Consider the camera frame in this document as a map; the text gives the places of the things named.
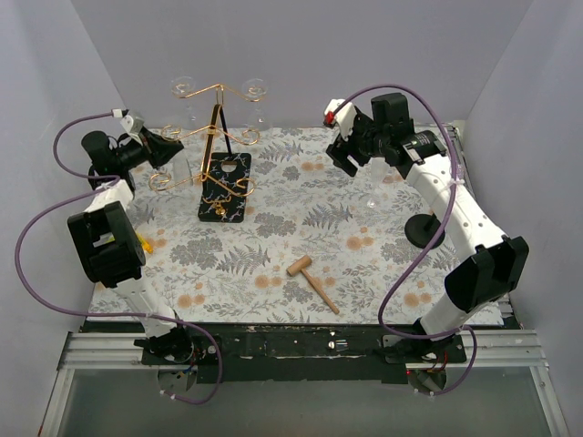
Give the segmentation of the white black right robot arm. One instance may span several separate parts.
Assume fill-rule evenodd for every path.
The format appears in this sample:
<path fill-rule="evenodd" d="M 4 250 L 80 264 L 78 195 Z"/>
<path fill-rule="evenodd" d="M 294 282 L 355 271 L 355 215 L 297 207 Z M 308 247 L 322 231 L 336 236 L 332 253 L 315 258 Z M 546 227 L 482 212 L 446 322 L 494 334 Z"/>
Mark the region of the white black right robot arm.
<path fill-rule="evenodd" d="M 411 333 L 392 335 L 385 348 L 393 360 L 429 362 L 475 313 L 517 287 L 529 247 L 521 237 L 510 238 L 479 207 L 461 179 L 455 152 L 433 132 L 415 130 L 403 94 L 374 97 L 371 106 L 367 116 L 351 102 L 330 101 L 323 123 L 339 133 L 326 153 L 349 176 L 371 158 L 382 158 L 433 211 L 407 221 L 408 240 L 420 249 L 438 246 L 443 237 L 453 243 L 460 263 L 445 277 L 445 294 Z"/>

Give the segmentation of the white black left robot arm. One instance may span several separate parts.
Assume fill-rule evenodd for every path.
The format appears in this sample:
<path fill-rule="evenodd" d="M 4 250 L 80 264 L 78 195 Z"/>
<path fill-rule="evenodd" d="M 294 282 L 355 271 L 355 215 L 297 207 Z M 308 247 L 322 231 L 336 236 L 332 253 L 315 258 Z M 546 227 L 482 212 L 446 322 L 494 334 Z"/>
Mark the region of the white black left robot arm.
<path fill-rule="evenodd" d="M 102 190 L 83 212 L 67 219 L 83 270 L 91 281 L 113 290 L 140 320 L 146 338 L 137 346 L 163 360 L 186 363 L 194 343 L 175 321 L 175 311 L 145 281 L 145 250 L 127 215 L 135 192 L 131 170 L 145 162 L 160 168 L 183 145 L 143 127 L 121 135 L 115 147 L 106 133 L 92 131 L 81 146 L 91 160 L 90 184 Z"/>

